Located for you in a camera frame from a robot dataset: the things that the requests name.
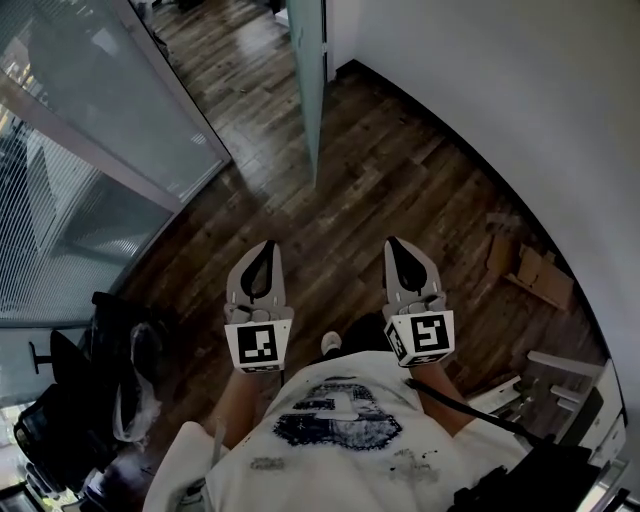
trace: white t-shirt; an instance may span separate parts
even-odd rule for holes
[[[205,475],[206,503],[189,510],[446,511],[457,490],[524,457],[513,435],[481,420],[452,438],[424,414],[409,376],[387,352],[307,367],[213,467],[214,440],[185,424],[144,511],[175,510]]]

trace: shoe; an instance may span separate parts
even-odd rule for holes
[[[322,337],[322,341],[320,342],[320,351],[322,355],[327,355],[329,350],[333,350],[334,348],[339,349],[342,346],[342,338],[335,331],[330,331],[326,333]]]

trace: dark hardwood floor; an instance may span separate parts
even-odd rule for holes
[[[318,357],[324,332],[344,332],[381,308],[382,247],[397,235],[440,269],[456,324],[447,371],[463,394],[514,371],[537,378],[522,421],[538,433],[556,431],[567,413],[549,383],[585,383],[527,365],[526,352],[604,363],[605,350],[578,301],[561,312],[487,271],[492,233],[504,229],[490,225],[492,214],[518,224],[510,228],[518,239],[544,246],[485,174],[410,102],[352,72],[327,87],[314,190],[288,34],[268,9],[244,0],[207,0],[187,14],[164,6],[154,25],[235,164],[188,205],[122,290],[176,322],[158,387],[163,413],[148,446],[124,453],[108,475],[126,482],[131,500],[140,503],[180,425],[202,420],[220,395],[231,371],[227,273],[269,238],[281,245],[296,310],[287,376]],[[265,403],[278,380],[273,375]]]

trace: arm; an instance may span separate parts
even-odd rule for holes
[[[449,398],[463,404],[467,403],[455,388],[453,382],[451,382],[451,379],[449,379],[440,363],[414,366],[411,368],[411,376],[423,384],[432,387],[436,391],[439,391],[443,395],[447,395]],[[474,420],[472,416],[454,411],[424,393],[418,393],[418,396],[420,397],[420,403],[422,404],[422,409],[425,414],[436,420],[451,437],[454,437]]]
[[[234,369],[220,400],[202,425],[215,437],[216,422],[220,418],[226,426],[222,444],[230,450],[253,430],[261,382],[261,375],[247,375]]]

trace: person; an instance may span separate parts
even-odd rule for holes
[[[144,505],[159,511],[444,511],[454,493],[525,456],[514,436],[405,384],[464,399],[439,363],[398,366],[381,317],[284,385],[254,428],[260,374],[234,370],[202,424],[182,426]]]

